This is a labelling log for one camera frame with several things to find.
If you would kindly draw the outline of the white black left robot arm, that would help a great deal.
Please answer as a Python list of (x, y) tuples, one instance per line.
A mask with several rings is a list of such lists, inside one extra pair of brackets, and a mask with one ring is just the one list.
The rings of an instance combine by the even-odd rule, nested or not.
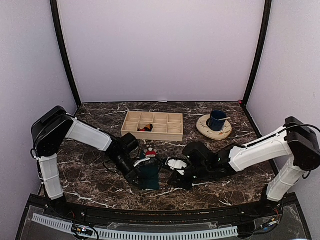
[(44, 184), (48, 198), (53, 201), (50, 208), (60, 218), (67, 218), (71, 213), (70, 206), (62, 200), (64, 191), (58, 169), (59, 149), (66, 140), (76, 141), (104, 152), (131, 184), (135, 184), (141, 178), (142, 165), (155, 162), (151, 157), (137, 161), (131, 158), (130, 153), (139, 146), (131, 133), (116, 137), (79, 120), (59, 105), (32, 125), (31, 135), (33, 148), (30, 154), (37, 161), (39, 178)]

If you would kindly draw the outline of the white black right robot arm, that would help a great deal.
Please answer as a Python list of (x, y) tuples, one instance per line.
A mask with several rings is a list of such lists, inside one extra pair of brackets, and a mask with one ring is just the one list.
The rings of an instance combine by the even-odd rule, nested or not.
[(319, 128), (291, 116), (274, 132), (246, 144), (233, 143), (214, 153), (203, 142), (189, 143), (182, 151), (185, 159), (170, 157), (165, 166), (173, 171), (171, 180), (178, 188), (189, 190), (196, 180), (218, 180), (245, 169), (287, 156), (276, 177), (264, 188), (255, 213), (266, 217), (287, 191), (307, 172), (320, 166)]

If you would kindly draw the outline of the black red yellow argyle sock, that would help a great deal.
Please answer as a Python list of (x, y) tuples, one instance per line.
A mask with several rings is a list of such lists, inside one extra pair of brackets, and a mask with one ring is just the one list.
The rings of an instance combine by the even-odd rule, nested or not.
[(145, 122), (140, 122), (137, 128), (138, 132), (152, 132), (154, 126), (152, 123), (146, 124)]

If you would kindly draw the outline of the green christmas bear sock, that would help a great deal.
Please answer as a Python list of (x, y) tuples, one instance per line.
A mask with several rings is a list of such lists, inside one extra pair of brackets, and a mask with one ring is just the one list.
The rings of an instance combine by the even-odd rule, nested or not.
[(138, 187), (140, 190), (159, 190), (159, 172), (160, 163), (157, 158), (158, 151), (148, 146), (140, 154), (140, 159), (149, 159), (138, 165), (140, 176), (138, 178)]

